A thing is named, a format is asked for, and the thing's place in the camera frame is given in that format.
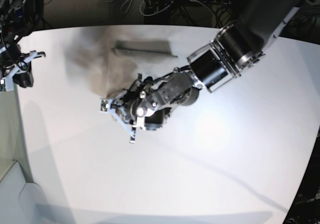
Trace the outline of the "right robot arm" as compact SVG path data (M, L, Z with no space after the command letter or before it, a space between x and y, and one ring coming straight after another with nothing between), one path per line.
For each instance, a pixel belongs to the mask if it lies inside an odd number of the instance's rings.
M23 53L19 41L36 30L44 14L44 0L0 0L0 91L14 85L31 88L34 84L32 60L44 52Z

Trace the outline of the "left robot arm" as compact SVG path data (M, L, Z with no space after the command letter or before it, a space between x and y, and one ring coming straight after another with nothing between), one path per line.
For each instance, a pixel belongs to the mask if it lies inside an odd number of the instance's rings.
M155 79L138 76L101 109L130 133L161 128L174 109L192 105L200 90L213 92L258 62L303 1L244 0L239 16L189 55L188 65Z

